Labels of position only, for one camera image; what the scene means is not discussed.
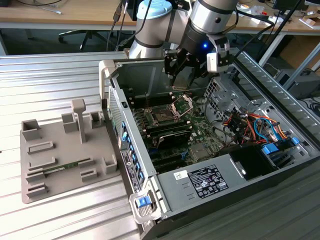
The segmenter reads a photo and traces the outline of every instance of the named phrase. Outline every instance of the open computer chassis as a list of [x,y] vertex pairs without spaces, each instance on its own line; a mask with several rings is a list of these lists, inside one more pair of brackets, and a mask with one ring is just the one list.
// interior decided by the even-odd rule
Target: open computer chassis
[[[319,159],[319,121],[246,53],[170,86],[163,59],[102,61],[100,96],[141,237],[273,187]],[[110,79],[105,93],[105,76]]]

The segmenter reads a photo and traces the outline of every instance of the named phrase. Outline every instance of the warning label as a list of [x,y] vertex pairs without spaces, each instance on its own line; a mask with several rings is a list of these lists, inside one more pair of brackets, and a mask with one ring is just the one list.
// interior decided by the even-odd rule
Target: warning label
[[202,199],[229,188],[216,165],[189,172],[188,176]]

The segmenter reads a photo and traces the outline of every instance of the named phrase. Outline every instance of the black cable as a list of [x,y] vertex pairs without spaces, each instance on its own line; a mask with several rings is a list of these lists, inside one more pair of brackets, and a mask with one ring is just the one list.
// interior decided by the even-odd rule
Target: black cable
[[119,47],[122,47],[122,46],[126,45],[131,39],[133,39],[144,28],[145,22],[146,22],[146,19],[147,19],[147,15],[148,15],[148,12],[149,12],[149,9],[150,9],[150,6],[151,6],[151,2],[152,2],[152,0],[149,1],[148,7],[146,8],[146,12],[145,12],[144,19],[143,19],[143,22],[142,22],[142,25],[141,25],[140,29],[138,31],[136,31],[135,34],[133,34],[131,37],[123,40],[122,42],[120,42],[120,44],[115,47],[115,51],[118,51]]
[[106,41],[106,51],[108,52],[109,50],[109,41],[110,41],[110,36],[112,34],[112,31],[114,30],[114,27],[116,25],[116,22],[119,21],[120,19],[120,16],[121,16],[121,10],[122,10],[122,2],[120,1],[119,2],[119,5],[116,7],[116,10],[113,14],[113,24],[111,26],[111,29],[110,29],[110,32],[109,32],[109,35],[108,35],[108,39]]
[[109,34],[108,34],[108,39],[107,39],[107,41],[106,41],[106,51],[107,51],[107,52],[108,52],[108,48],[109,48],[110,36],[111,36],[111,33],[112,33],[115,25],[116,25],[116,22],[114,21],[113,24],[112,24],[112,27],[111,27],[111,29],[110,29],[110,31],[109,31]]
[[237,7],[235,7],[234,11],[235,11],[235,23],[232,26],[228,27],[226,30],[223,30],[222,32],[220,32],[218,34],[224,35],[224,34],[230,32],[232,29],[234,29],[237,26],[237,24],[239,22],[239,13],[238,13]]
[[267,6],[270,7],[270,8],[273,8],[273,7],[274,7],[274,5],[269,5],[269,4],[267,4],[267,2],[265,2],[265,5],[267,5]]
[[309,105],[309,104],[307,103],[307,100],[300,99],[300,101],[302,101],[303,103],[306,104],[306,107],[307,107],[308,109],[310,109],[315,115],[317,115],[318,117],[320,117],[320,103],[319,103],[318,101],[314,100],[313,98],[312,98],[312,100],[313,100],[314,102],[308,101],[308,102],[311,103],[311,104]]
[[[286,25],[286,23],[288,22],[288,20],[291,18],[292,14],[294,14],[295,10],[298,8],[298,6],[302,3],[303,0],[298,0],[295,4],[295,6],[290,10],[290,12],[286,15],[286,17],[284,18],[283,22],[280,24],[280,26],[278,27],[278,29],[275,31],[271,41],[269,42],[269,44],[266,46],[265,49],[268,49],[271,44],[274,42],[274,40],[276,39],[276,37],[279,35],[279,33],[281,32],[281,30],[284,28],[284,26]],[[262,57],[264,56],[265,52],[261,52],[260,55],[257,57],[256,61],[259,62]]]
[[47,6],[47,5],[51,5],[51,4],[56,4],[56,3],[61,2],[62,0],[57,0],[57,1],[50,2],[50,3],[41,3],[41,4],[31,4],[31,3],[26,3],[26,2],[23,2],[23,1],[20,1],[20,0],[16,0],[16,1],[21,3],[21,4],[24,4],[24,5],[38,7],[38,6]]
[[267,26],[266,28],[262,29],[260,32],[258,32],[253,38],[251,38],[245,45],[243,45],[243,47],[236,53],[236,55],[234,56],[235,58],[237,58],[244,50],[245,48],[249,45],[249,43],[251,43],[253,40],[257,39],[261,34],[263,34],[265,31],[271,29],[275,24],[272,22],[272,21],[269,21],[269,20],[266,20],[266,19],[263,19],[263,18],[260,18],[258,16],[255,16],[255,15],[251,15],[251,14],[248,14],[246,12],[243,12],[243,11],[239,11],[240,14],[242,15],[245,15],[247,17],[250,17],[250,18],[254,18],[254,19],[258,19],[260,21],[263,21],[263,22],[266,22],[268,24],[270,24],[269,26]]
[[119,44],[119,40],[120,40],[120,35],[121,35],[121,31],[122,31],[122,27],[124,26],[124,22],[125,22],[125,17],[126,17],[126,13],[127,13],[127,6],[128,6],[128,2],[129,0],[125,1],[125,5],[124,5],[124,13],[123,13],[123,17],[122,17],[122,21],[121,21],[121,26],[120,26],[120,30],[119,30],[119,34],[118,34],[118,39],[116,41],[116,46],[118,46]]
[[278,18],[279,18],[279,17],[280,17],[280,11],[279,11],[279,13],[278,13],[278,16],[276,16],[276,20],[275,20],[275,23],[274,23],[274,25],[273,25],[273,27],[272,27],[272,29],[271,29],[270,34],[268,35],[268,37],[267,37],[266,40],[264,41],[264,44],[260,47],[260,50],[258,51],[258,54],[257,54],[258,56],[260,55],[260,52],[264,49],[264,47],[265,47],[265,45],[267,44],[270,36],[272,35],[272,33],[273,33],[274,29],[275,29],[275,26],[276,26],[276,24],[277,24],[277,22],[278,22]]

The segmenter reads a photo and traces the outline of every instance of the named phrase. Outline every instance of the metal table surface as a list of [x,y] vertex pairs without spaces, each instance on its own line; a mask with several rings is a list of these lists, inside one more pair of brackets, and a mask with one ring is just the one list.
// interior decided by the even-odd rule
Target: metal table surface
[[[0,58],[0,239],[140,239],[121,176],[30,204],[20,195],[21,121],[60,121],[77,97],[85,99],[87,112],[98,110],[98,62],[124,57],[97,52]],[[160,239],[318,240],[319,198],[320,161]]]
[[87,185],[30,204],[21,200],[21,121],[61,121],[70,101],[100,108],[98,63],[118,53],[71,53],[0,58],[0,239],[138,240],[123,179]]

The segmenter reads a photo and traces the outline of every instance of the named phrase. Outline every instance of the barcode sticker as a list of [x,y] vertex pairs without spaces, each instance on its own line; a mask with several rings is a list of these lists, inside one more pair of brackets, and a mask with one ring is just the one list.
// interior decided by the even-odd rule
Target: barcode sticker
[[173,175],[175,177],[175,180],[179,180],[179,179],[184,179],[188,177],[188,172],[187,170],[183,170],[183,171],[175,172]]

